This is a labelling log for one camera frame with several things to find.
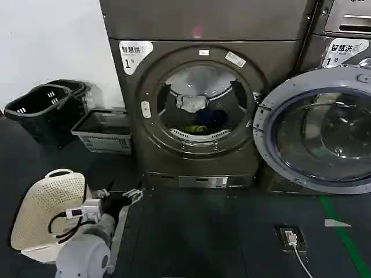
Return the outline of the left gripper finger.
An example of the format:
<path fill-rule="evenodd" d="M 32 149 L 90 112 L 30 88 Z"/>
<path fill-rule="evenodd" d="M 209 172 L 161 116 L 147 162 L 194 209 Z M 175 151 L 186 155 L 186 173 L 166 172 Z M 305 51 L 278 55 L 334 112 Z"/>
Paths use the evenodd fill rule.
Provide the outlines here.
<path fill-rule="evenodd" d="M 143 197 L 143 183 L 140 181 L 135 188 L 122 194 L 124 206 L 130 206 L 138 202 Z"/>
<path fill-rule="evenodd" d="M 92 197 L 94 199 L 104 199 L 108 197 L 110 195 L 113 185 L 114 185 L 114 181 L 111 181 L 105 188 L 93 191 Z"/>

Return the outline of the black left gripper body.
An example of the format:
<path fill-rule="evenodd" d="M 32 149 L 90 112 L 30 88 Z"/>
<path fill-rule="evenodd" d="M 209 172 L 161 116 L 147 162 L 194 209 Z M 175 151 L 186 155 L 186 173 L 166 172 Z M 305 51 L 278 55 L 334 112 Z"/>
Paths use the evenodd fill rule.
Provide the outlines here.
<path fill-rule="evenodd" d="M 117 221 L 123 207 L 128 206 L 128 197 L 120 193 L 111 194 L 101 199 L 103 214 L 108 214 Z"/>

